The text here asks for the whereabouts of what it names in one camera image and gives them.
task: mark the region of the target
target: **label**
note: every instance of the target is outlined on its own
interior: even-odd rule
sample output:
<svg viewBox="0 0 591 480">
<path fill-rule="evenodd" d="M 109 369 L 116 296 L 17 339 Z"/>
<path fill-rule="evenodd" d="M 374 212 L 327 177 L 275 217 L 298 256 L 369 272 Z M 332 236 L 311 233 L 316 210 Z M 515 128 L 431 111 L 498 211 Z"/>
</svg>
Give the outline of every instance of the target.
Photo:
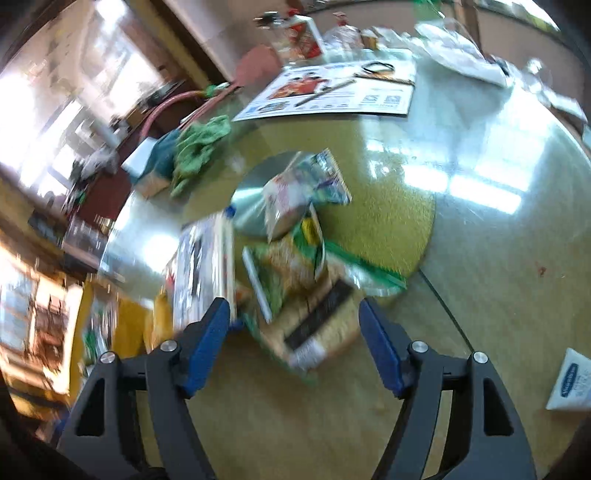
<svg viewBox="0 0 591 480">
<path fill-rule="evenodd" d="M 310 338 L 290 355 L 288 364 L 292 368 L 308 370 L 320 365 L 325 358 L 324 347 L 315 338 Z"/>
<path fill-rule="evenodd" d="M 577 371 L 579 366 L 577 364 L 570 364 L 562 379 L 562 386 L 560 388 L 560 396 L 566 398 L 574 387 L 574 381 L 577 378 Z"/>
<path fill-rule="evenodd" d="M 343 302 L 349 298 L 352 291 L 353 287 L 338 279 L 304 321 L 285 337 L 285 344 L 293 351 L 303 346 L 328 321 Z"/>
<path fill-rule="evenodd" d="M 291 48 L 305 59 L 317 57 L 322 52 L 308 23 L 301 22 L 287 28 Z"/>
</svg>

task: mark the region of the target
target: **white plastic bag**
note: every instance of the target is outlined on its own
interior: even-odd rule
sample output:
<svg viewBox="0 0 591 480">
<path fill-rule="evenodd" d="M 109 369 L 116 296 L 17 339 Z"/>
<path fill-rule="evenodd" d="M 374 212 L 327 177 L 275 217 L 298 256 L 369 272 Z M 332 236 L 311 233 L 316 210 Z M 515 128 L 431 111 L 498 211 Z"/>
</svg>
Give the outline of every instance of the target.
<svg viewBox="0 0 591 480">
<path fill-rule="evenodd" d="M 502 68 L 496 63 L 488 63 L 470 39 L 451 30 L 452 25 L 459 25 L 465 30 L 457 20 L 445 18 L 415 25 L 417 32 L 424 38 L 401 39 L 414 54 L 429 57 L 450 70 L 502 87 L 509 86 L 512 82 Z"/>
<path fill-rule="evenodd" d="M 546 410 L 591 410 L 591 360 L 567 348 Z"/>
</svg>

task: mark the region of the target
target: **paper sheet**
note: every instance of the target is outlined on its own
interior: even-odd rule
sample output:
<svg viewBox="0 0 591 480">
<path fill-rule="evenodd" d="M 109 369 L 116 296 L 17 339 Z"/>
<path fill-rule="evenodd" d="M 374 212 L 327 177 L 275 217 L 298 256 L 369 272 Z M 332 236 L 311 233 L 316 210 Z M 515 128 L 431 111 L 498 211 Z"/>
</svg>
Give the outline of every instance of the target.
<svg viewBox="0 0 591 480">
<path fill-rule="evenodd" d="M 395 68 L 395 78 L 414 82 L 416 67 L 408 60 L 384 60 Z M 391 113 L 406 115 L 413 85 L 356 78 L 352 85 L 326 93 L 301 106 L 299 102 L 323 89 L 336 86 L 362 73 L 369 61 L 299 67 L 282 72 L 233 121 L 307 113 Z"/>
</svg>

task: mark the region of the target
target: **green snack bag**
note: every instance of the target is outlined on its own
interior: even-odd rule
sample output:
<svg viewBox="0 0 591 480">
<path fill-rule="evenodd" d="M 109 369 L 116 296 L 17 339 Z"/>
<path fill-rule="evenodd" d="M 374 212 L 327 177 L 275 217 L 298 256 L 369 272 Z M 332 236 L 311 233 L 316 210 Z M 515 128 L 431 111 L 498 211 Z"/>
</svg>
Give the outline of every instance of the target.
<svg viewBox="0 0 591 480">
<path fill-rule="evenodd" d="M 332 242 L 325 242 L 324 245 L 327 262 L 340 270 L 343 280 L 363 290 L 366 295 L 389 297 L 407 289 L 406 278 L 400 273 L 377 267 Z"/>
<path fill-rule="evenodd" d="M 325 256 L 322 230 L 311 206 L 280 241 L 243 249 L 242 260 L 267 323 L 279 313 L 288 296 L 314 288 L 324 271 Z"/>
</svg>

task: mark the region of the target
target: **white packet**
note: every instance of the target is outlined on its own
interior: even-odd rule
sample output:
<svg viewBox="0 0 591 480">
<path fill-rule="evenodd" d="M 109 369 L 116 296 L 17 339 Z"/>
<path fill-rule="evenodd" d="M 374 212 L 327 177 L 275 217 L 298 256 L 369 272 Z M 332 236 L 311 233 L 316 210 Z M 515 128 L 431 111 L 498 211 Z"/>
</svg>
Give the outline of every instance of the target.
<svg viewBox="0 0 591 480">
<path fill-rule="evenodd" d="M 546 410 L 591 410 L 591 360 L 566 349 Z"/>
</svg>

